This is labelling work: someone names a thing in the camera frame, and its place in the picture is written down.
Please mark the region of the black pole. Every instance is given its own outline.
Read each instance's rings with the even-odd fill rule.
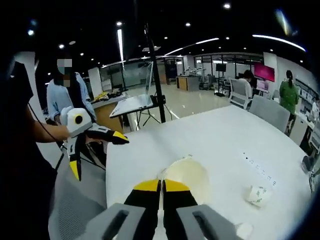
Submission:
[[[165,123],[166,116],[165,116],[165,108],[164,108],[164,98],[162,97],[162,90],[161,90],[158,65],[157,65],[157,60],[155,55],[155,49],[149,33],[148,23],[144,26],[144,29],[145,29],[146,39],[148,41],[151,61],[153,62],[153,77],[154,77],[154,84],[155,84],[155,90],[156,90],[156,98],[159,105],[160,119],[161,119],[161,123]]]

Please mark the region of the polished floor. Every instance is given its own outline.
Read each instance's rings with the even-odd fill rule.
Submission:
[[[161,85],[162,94],[166,98],[166,107],[164,107],[165,120],[166,122],[180,118],[190,116],[192,114],[203,113],[213,109],[222,108],[230,105],[227,97],[219,97],[214,95],[214,91],[211,90],[198,90],[198,91],[184,91],[177,88],[174,85]],[[127,94],[130,97],[141,95],[145,92],[145,86],[129,89]],[[156,92],[156,87],[153,85],[149,90],[149,95],[154,95]],[[150,109],[151,115],[160,122],[159,108]],[[135,124],[138,123],[137,116],[133,114]],[[147,120],[148,115],[142,114],[139,121],[140,128],[152,128],[152,126],[157,125],[154,119],[150,118],[148,122],[143,126],[144,122]]]

